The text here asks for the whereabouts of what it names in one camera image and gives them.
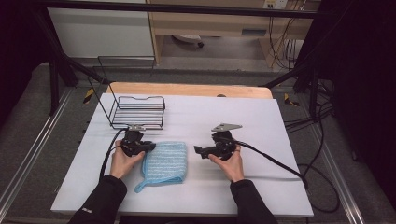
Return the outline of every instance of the white cabinet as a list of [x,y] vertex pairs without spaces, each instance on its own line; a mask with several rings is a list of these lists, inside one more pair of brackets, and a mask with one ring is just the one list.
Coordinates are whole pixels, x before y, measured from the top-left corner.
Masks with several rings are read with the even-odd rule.
[[64,52],[70,57],[154,56],[147,12],[49,8],[49,14]]

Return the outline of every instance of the gray floor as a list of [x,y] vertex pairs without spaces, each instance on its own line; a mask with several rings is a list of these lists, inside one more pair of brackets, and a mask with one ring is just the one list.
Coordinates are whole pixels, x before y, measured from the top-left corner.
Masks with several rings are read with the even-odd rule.
[[[269,69],[254,39],[204,37],[202,49],[194,45],[165,39],[163,61],[153,71],[139,71],[130,75],[135,82],[170,82],[257,86],[273,80],[286,71]],[[284,93],[292,101],[302,103],[306,94],[294,94],[293,79],[273,88],[284,120],[302,119],[306,114],[302,106],[284,104]],[[25,94],[22,96],[6,125],[1,130],[0,191],[4,192],[12,176],[28,153],[50,111],[49,69],[38,67]],[[44,145],[19,194],[7,212],[7,221],[19,223],[65,223],[69,216],[50,211],[56,197],[56,189],[62,185],[67,169],[78,150],[78,142],[88,127],[97,101],[82,103],[89,85],[81,76],[78,86],[73,89],[70,101],[58,124]],[[336,117],[323,120],[325,142],[333,154],[337,165],[359,207],[366,223],[396,223],[396,213],[390,206],[380,187],[375,183],[364,163],[353,161],[347,140]],[[318,150],[313,129],[307,127],[289,134],[290,143],[298,163],[312,160]],[[329,176],[322,158],[315,166]],[[320,208],[331,209],[335,205],[334,194],[321,177],[308,173],[311,203]],[[331,214],[314,210],[311,223],[349,223],[343,205]],[[282,223],[305,223],[304,219],[283,218]]]

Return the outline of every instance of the aluminum rail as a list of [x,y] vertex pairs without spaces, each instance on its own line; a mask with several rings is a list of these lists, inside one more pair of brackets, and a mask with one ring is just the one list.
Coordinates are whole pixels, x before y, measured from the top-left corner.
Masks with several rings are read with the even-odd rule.
[[[302,95],[299,95],[298,98],[305,114],[309,117],[310,114],[308,112],[308,102]],[[312,124],[311,130],[313,131],[317,144],[320,145],[321,132],[319,125],[317,123]],[[338,165],[334,157],[332,156],[332,153],[326,142],[323,143],[323,149],[321,153],[322,154],[320,156],[323,159],[327,171],[329,172],[329,175],[332,179],[332,182],[340,195],[340,200],[342,205],[344,206],[344,210],[346,212],[347,218],[349,219],[349,222],[351,224],[364,224],[361,210],[356,204],[355,199],[353,198],[352,193],[347,185],[347,182],[345,181],[340,168],[338,168]]]
[[47,119],[46,124],[44,125],[37,139],[31,146],[29,152],[27,153],[26,157],[21,163],[18,171],[12,177],[6,190],[3,192],[2,196],[0,197],[0,223],[2,223],[3,219],[6,217],[8,209],[10,208],[15,198],[17,197],[18,192],[20,191],[24,181],[26,180],[27,176],[29,175],[30,171],[33,168],[33,165],[35,164],[38,155],[40,154],[48,138],[50,137],[52,130],[54,129],[59,118],[64,112],[64,109],[69,101],[72,92],[73,92],[73,88],[66,89],[60,100],[60,106],[55,111],[55,113]]

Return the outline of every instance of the black cable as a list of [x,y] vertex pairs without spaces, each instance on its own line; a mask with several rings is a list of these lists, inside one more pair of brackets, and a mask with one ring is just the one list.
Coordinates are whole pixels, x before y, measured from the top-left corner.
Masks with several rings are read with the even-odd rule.
[[300,178],[303,180],[305,189],[308,189],[308,182],[306,181],[306,179],[305,179],[304,176],[302,176],[300,173],[296,172],[295,170],[289,168],[289,166],[283,164],[282,162],[277,161],[276,159],[270,157],[270,156],[267,155],[266,153],[263,153],[263,152],[259,151],[257,148],[255,148],[255,147],[249,145],[248,143],[244,143],[244,142],[241,142],[241,141],[236,141],[236,140],[234,140],[234,139],[223,138],[223,137],[213,137],[213,139],[214,139],[214,140],[216,140],[216,139],[218,139],[218,140],[225,140],[225,141],[227,141],[227,142],[235,143],[235,144],[237,144],[237,145],[239,145],[239,146],[241,146],[241,147],[247,147],[247,148],[249,148],[249,149],[252,149],[253,151],[255,151],[255,152],[261,154],[262,156],[264,156],[267,160],[269,160],[269,161],[273,162],[274,164],[276,164],[276,165],[282,167],[283,169],[285,169],[285,170],[291,172],[292,174],[297,175],[298,177],[300,177]]
[[296,44],[297,44],[297,40],[288,40],[288,43],[285,47],[285,57],[288,60],[288,67],[289,70],[291,70],[291,66],[290,66],[290,61],[292,61],[292,66],[294,68],[295,65],[295,54],[296,54]]
[[102,180],[103,176],[105,176],[105,169],[106,169],[108,157],[110,156],[110,152],[111,152],[114,148],[116,148],[116,147],[113,147],[114,142],[116,141],[117,137],[120,135],[120,133],[121,133],[122,131],[127,131],[127,130],[128,130],[127,128],[125,128],[125,129],[120,129],[120,130],[116,133],[116,135],[114,135],[113,140],[111,140],[110,147],[108,147],[108,151],[107,151],[107,153],[106,153],[106,155],[105,155],[105,159],[104,159],[104,161],[103,161],[102,168],[101,168],[101,170],[100,170],[99,182]]
[[[298,165],[298,166],[308,166],[308,164],[305,164],[305,163],[299,163],[299,164],[297,164],[297,165]],[[333,209],[330,209],[330,210],[326,210],[326,209],[319,208],[319,207],[317,207],[316,205],[314,205],[313,203],[311,203],[312,207],[315,208],[315,209],[317,209],[317,210],[319,210],[320,212],[323,212],[323,213],[333,213],[333,212],[337,211],[338,208],[340,207],[341,200],[340,200],[340,195],[338,194],[338,191],[337,191],[337,189],[335,188],[334,184],[332,183],[332,181],[331,181],[329,178],[326,177],[325,174],[323,174],[323,173],[322,173],[318,168],[316,168],[315,166],[312,166],[312,165],[311,165],[311,166],[310,166],[310,169],[312,169],[312,170],[314,170],[315,172],[317,172],[319,175],[321,175],[321,176],[323,177],[323,179],[326,180],[327,183],[329,183],[329,185],[332,187],[332,190],[334,191],[335,196],[336,196],[336,199],[337,199],[337,202],[336,202],[335,207],[334,207]]]
[[319,123],[320,132],[321,132],[319,149],[318,149],[318,152],[317,152],[317,154],[315,155],[314,159],[313,159],[311,162],[309,162],[308,167],[306,168],[306,170],[305,170],[303,176],[306,176],[306,173],[308,173],[308,171],[309,171],[309,169],[311,168],[312,164],[317,160],[317,158],[318,158],[318,156],[319,156],[321,150],[323,149],[324,131],[323,131],[323,124],[322,124],[322,121],[321,121],[321,115],[320,115],[320,113],[321,113],[321,110],[322,110],[323,106],[325,106],[325,105],[327,105],[327,104],[329,104],[329,103],[330,103],[330,102],[326,102],[326,103],[322,104],[322,105],[320,106],[320,108],[319,108],[319,112],[318,112],[318,114],[319,114],[319,116],[318,116],[318,123]]
[[[285,35],[286,35],[287,31],[289,30],[290,26],[293,24],[293,22],[294,22],[294,19],[289,19],[288,24],[286,25],[286,28],[285,28],[283,34],[282,34],[282,35],[280,36],[280,38],[275,42],[275,44],[276,44],[279,40],[284,41]],[[275,51],[275,48],[274,48],[274,45],[275,45],[275,44],[274,44],[273,39],[272,39],[273,27],[274,27],[274,18],[273,18],[273,17],[270,17],[270,18],[269,18],[268,33],[269,33],[269,36],[270,36],[270,46],[271,46],[271,50],[272,50],[272,52],[273,52],[273,54],[274,54],[273,57],[274,57],[274,59],[275,59],[276,64],[277,64],[280,68],[284,68],[284,69],[290,70],[289,67],[287,67],[285,64],[283,64],[283,63],[281,62],[281,60],[279,59],[279,56],[277,55],[277,53],[276,53],[276,51]]]
[[292,119],[292,120],[284,120],[283,122],[284,122],[284,123],[292,123],[292,122],[295,122],[295,121],[301,121],[301,120],[304,120],[304,119]]
[[[321,118],[321,119],[327,118],[327,117],[332,113],[332,111],[333,111],[332,106],[326,107],[326,108],[324,109],[324,113],[323,113],[323,114],[320,114],[320,118]],[[297,121],[297,122],[293,122],[293,123],[291,123],[291,124],[285,125],[285,128],[286,128],[286,130],[288,131],[288,133],[297,132],[297,131],[299,131],[299,130],[301,130],[301,129],[303,129],[303,128],[308,127],[309,125],[312,125],[312,124],[316,123],[313,119],[301,119],[301,120],[296,120],[296,121]],[[304,127],[298,128],[297,130],[291,131],[291,129],[297,128],[297,127],[299,127],[299,126],[301,126],[301,125],[303,125],[303,124],[306,124],[306,123],[309,123],[309,124],[305,125]]]

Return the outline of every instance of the wooden edge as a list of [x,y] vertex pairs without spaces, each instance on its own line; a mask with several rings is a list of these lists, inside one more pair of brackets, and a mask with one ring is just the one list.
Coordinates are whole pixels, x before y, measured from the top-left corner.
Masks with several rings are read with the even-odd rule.
[[191,84],[160,84],[113,82],[106,93],[150,94],[150,95],[189,95],[189,96],[219,96],[273,99],[272,93],[264,87],[191,85]]

